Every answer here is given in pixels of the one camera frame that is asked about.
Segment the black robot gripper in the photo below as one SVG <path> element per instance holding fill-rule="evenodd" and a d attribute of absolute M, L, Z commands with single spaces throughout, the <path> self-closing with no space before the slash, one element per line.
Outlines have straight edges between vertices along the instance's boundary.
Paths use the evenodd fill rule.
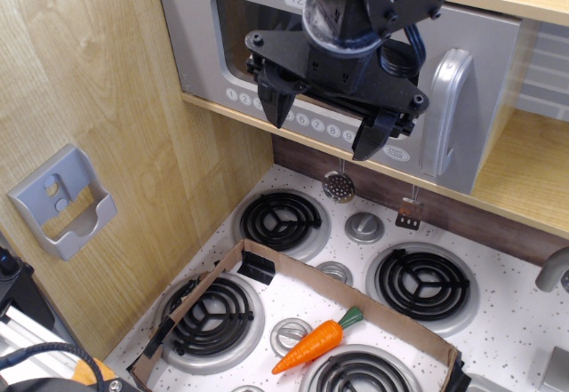
<path fill-rule="evenodd" d="M 251 31 L 244 43 L 251 52 L 247 70 L 276 128 L 302 93 L 337 107 L 372 111 L 363 116 L 352 144 L 356 161 L 368 160 L 389 138 L 409 136 L 429 106 L 428 96 L 417 88 L 424 57 L 411 44 L 389 39 L 348 56 L 311 43 L 301 31 L 271 30 Z"/>

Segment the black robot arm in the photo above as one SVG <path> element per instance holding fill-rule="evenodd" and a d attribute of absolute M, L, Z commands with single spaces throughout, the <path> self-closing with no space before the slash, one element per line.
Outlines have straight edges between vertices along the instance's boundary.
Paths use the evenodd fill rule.
<path fill-rule="evenodd" d="M 417 87 L 426 60 L 417 24 L 437 19 L 445 1 L 307 0 L 300 31 L 251 31 L 247 69 L 266 118 L 281 127 L 299 94 L 357 113 L 357 161 L 410 135 L 429 106 Z"/>

